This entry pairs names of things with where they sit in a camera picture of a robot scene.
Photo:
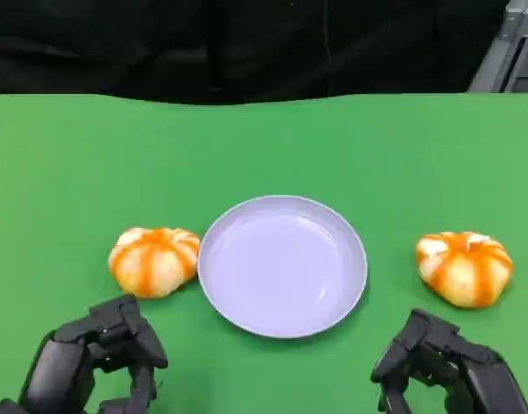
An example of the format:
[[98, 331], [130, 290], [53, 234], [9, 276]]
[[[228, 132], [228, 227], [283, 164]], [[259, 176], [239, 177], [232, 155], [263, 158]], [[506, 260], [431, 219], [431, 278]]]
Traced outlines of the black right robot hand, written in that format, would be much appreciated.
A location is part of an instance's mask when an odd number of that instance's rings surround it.
[[468, 341], [459, 327], [413, 309], [371, 373], [378, 411], [410, 413], [404, 393], [414, 379], [446, 391], [448, 413], [528, 413], [525, 396], [497, 351]]

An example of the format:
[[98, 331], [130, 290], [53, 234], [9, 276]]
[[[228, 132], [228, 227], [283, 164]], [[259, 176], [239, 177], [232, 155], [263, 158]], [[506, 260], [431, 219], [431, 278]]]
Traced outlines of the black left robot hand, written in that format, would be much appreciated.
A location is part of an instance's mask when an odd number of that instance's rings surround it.
[[0, 413], [83, 413], [94, 373], [129, 371], [127, 398], [100, 403], [101, 413], [146, 413], [157, 397], [156, 369], [168, 358], [142, 316], [134, 295], [92, 306], [85, 317], [50, 331], [41, 341], [17, 400], [0, 401]]

